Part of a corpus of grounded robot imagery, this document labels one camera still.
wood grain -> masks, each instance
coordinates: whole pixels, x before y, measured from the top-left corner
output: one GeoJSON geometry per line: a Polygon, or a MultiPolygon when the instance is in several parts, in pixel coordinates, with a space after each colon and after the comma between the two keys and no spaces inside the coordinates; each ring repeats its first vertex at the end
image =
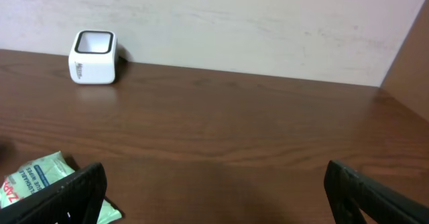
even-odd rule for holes
{"type": "Polygon", "coordinates": [[[82,86],[67,57],[0,50],[0,174],[100,161],[121,223],[333,223],[339,159],[429,205],[429,123],[373,87],[130,64],[82,86]]]}
{"type": "Polygon", "coordinates": [[[429,0],[423,4],[386,78],[383,89],[429,121],[429,0]]]}

brown wooden wall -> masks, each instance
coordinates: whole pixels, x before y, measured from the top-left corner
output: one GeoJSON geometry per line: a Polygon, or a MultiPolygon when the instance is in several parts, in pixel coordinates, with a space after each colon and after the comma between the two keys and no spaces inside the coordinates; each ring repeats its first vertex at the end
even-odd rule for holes
{"type": "Polygon", "coordinates": [[[429,0],[423,4],[381,87],[429,121],[429,0]]]}

black rim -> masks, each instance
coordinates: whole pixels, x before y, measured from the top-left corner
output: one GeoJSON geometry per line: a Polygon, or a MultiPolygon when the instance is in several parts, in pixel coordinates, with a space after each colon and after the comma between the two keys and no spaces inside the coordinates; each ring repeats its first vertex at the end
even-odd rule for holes
{"type": "Polygon", "coordinates": [[[82,32],[79,33],[79,37],[78,37],[78,41],[76,42],[76,46],[74,47],[74,51],[81,53],[81,54],[106,54],[109,53],[110,50],[112,49],[112,41],[113,41],[113,34],[111,32],[101,32],[101,31],[94,31],[94,30],[84,30],[82,32]],[[109,40],[109,47],[107,48],[106,52],[81,52],[78,50],[79,48],[79,43],[80,43],[80,39],[82,38],[83,33],[108,33],[110,35],[110,40],[109,40]]]}

wooden table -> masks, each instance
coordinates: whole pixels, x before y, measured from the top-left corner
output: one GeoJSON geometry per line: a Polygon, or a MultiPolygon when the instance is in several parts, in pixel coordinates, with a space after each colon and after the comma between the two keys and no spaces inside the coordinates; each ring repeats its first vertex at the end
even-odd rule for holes
{"type": "Polygon", "coordinates": [[[0,174],[61,150],[102,162],[120,223],[334,223],[331,159],[429,205],[429,124],[374,87],[0,51],[0,174]]]}

white box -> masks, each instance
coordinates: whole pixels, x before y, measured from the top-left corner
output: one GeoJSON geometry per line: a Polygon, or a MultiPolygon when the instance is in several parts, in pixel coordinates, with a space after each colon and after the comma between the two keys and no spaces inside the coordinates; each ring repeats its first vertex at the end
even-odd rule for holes
{"type": "Polygon", "coordinates": [[[72,80],[79,84],[109,84],[115,80],[117,38],[108,31],[83,30],[68,56],[72,80]]]}

